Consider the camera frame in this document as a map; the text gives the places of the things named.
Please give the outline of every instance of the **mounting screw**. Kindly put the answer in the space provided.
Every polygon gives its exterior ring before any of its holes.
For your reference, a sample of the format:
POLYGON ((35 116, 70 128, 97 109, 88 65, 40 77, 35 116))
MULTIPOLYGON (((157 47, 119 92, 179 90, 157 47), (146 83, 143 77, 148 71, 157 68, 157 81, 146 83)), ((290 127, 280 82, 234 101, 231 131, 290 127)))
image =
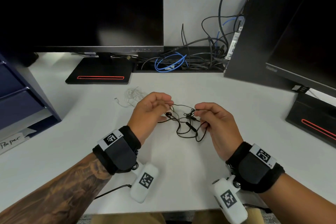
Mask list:
POLYGON ((240 182, 233 181, 233 186, 235 186, 237 189, 240 188, 240 182))
POLYGON ((139 167, 139 164, 138 164, 138 162, 137 162, 137 163, 132 167, 132 170, 137 170, 138 167, 139 167))

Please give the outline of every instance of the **tattooed forearm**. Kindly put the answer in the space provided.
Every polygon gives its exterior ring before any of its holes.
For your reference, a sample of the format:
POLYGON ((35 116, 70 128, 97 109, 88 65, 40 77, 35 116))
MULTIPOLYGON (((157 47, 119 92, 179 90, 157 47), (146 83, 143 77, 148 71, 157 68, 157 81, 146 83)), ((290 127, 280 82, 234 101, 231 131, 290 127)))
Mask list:
POLYGON ((91 153, 0 213, 0 224, 75 224, 110 179, 91 153))

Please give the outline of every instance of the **khaki pants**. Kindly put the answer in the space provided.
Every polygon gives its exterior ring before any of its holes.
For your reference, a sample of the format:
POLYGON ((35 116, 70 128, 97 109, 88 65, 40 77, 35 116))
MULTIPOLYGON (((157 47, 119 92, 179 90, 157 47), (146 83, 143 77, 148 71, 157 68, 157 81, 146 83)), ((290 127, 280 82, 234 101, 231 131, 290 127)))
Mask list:
MULTIPOLYGON (((244 224, 265 224, 261 212, 247 209, 248 218, 244 224)), ((93 215, 91 224, 166 224, 161 213, 129 213, 93 215)), ((196 212, 192 224, 229 224, 220 210, 196 212)))

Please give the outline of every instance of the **monitor stand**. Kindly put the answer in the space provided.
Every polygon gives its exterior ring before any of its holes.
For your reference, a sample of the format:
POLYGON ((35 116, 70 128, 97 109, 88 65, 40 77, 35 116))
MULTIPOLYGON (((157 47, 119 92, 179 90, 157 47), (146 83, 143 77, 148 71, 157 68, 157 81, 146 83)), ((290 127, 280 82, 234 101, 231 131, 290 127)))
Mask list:
POLYGON ((124 58, 112 58, 109 52, 97 52, 98 58, 83 58, 67 84, 128 84, 133 63, 124 58))

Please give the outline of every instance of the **white desk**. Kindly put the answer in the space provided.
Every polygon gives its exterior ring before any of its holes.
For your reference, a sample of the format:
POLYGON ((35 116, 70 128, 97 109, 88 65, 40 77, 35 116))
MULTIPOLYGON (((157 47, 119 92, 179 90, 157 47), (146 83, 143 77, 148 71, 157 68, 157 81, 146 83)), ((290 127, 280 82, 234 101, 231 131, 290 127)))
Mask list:
MULTIPOLYGON (((166 92, 177 104, 216 102, 232 112, 243 138, 278 159, 287 173, 336 203, 336 149, 284 121, 294 93, 223 78, 221 73, 139 73, 129 85, 67 85, 81 57, 46 54, 31 70, 63 121, 0 156, 0 211, 64 172, 91 152, 96 141, 125 125, 132 108, 114 98, 124 91, 166 92)), ((161 175, 143 204, 123 188, 95 200, 86 213, 183 211, 217 208, 208 185, 228 171, 207 135, 201 143, 177 137, 177 124, 158 124, 139 160, 161 175)), ((132 173, 115 175, 103 189, 131 183, 132 173)), ((244 193, 242 198, 255 203, 244 193)))

